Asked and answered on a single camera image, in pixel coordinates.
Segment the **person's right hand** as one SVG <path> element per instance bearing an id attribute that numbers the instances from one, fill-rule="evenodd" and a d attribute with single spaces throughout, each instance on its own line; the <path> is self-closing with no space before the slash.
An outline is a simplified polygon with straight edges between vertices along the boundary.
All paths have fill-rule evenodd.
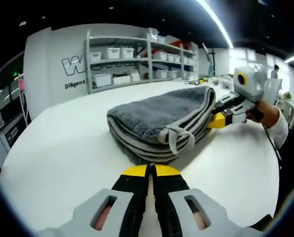
<path id="1" fill-rule="evenodd" d="M 244 122 L 251 120 L 256 123 L 261 123 L 265 128 L 270 129 L 279 119 L 279 110 L 263 100 L 255 102 L 255 109 L 264 114 L 263 118 L 261 120 L 255 119 L 254 115 L 251 113 L 251 110 L 249 110 L 246 112 L 246 120 Z"/>

